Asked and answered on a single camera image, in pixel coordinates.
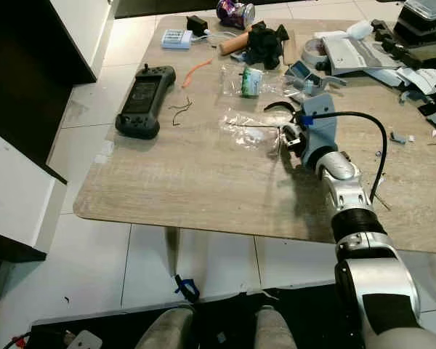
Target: black mat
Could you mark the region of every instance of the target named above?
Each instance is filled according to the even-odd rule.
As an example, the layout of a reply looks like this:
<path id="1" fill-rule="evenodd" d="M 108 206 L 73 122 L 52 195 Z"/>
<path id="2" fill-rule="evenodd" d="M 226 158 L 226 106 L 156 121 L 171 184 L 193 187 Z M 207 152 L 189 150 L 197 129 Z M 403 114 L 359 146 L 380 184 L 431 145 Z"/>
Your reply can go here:
<path id="1" fill-rule="evenodd" d="M 279 300 L 263 294 L 240 294 L 227 300 L 194 305 L 193 342 L 195 348 L 251 349 L 254 345 L 255 313 L 262 305 L 273 305 L 285 318 L 298 349 L 359 349 L 362 342 L 356 331 L 350 330 L 335 286 L 306 289 L 269 289 Z M 62 333 L 78 334 L 86 329 L 103 340 L 102 348 L 133 349 L 147 328 L 165 310 L 106 316 L 51 325 L 33 326 L 27 349 L 60 349 Z M 217 335 L 226 341 L 219 344 Z"/>
<path id="2" fill-rule="evenodd" d="M 254 5 L 276 4 L 283 0 L 254 0 Z M 120 0 L 115 18 L 163 15 L 166 13 L 216 9 L 218 0 Z"/>

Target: purple can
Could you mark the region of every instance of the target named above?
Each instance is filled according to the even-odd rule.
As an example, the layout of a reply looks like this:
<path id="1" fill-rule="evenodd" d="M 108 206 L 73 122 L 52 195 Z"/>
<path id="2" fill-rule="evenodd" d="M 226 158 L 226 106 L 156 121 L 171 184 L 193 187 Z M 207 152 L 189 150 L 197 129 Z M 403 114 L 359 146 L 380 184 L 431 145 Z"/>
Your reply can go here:
<path id="1" fill-rule="evenodd" d="M 242 4 L 233 0 L 219 0 L 217 16 L 221 24 L 239 29 L 245 29 L 252 24 L 255 18 L 255 6 Z"/>

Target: plug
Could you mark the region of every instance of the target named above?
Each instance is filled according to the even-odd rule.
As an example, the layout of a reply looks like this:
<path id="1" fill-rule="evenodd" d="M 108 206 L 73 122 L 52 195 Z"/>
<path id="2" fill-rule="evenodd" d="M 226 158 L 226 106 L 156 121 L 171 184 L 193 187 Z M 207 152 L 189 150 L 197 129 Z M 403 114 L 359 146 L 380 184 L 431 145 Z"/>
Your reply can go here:
<path id="1" fill-rule="evenodd" d="M 204 36 L 209 28 L 209 24 L 197 16 L 187 17 L 187 29 L 192 31 L 195 36 Z"/>

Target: handheld controller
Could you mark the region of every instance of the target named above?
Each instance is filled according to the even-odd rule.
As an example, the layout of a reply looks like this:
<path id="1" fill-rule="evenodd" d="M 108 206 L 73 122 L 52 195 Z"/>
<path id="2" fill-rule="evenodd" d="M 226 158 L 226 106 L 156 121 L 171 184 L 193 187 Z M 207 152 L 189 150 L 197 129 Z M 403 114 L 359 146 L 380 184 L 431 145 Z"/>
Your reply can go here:
<path id="1" fill-rule="evenodd" d="M 136 74 L 123 110 L 116 117 L 115 127 L 123 135 L 151 140 L 160 130 L 158 112 L 168 86 L 176 80 L 173 67 L 149 68 Z"/>

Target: robotic arm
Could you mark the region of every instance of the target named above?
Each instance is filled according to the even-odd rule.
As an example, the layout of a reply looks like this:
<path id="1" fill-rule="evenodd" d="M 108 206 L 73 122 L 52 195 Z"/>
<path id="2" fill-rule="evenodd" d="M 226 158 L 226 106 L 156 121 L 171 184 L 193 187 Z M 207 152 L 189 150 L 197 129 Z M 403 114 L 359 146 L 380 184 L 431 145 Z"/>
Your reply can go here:
<path id="1" fill-rule="evenodd" d="M 325 189 L 336 240 L 336 286 L 352 325 L 362 331 L 367 349 L 436 349 L 436 335 L 418 324 L 415 284 L 378 221 L 360 170 L 338 152 L 336 118 L 314 118 L 334 112 L 331 96 L 301 92 L 291 98 L 302 110 L 292 108 L 293 118 L 283 126 L 286 146 Z M 276 105 L 290 104 L 273 103 L 266 109 Z"/>

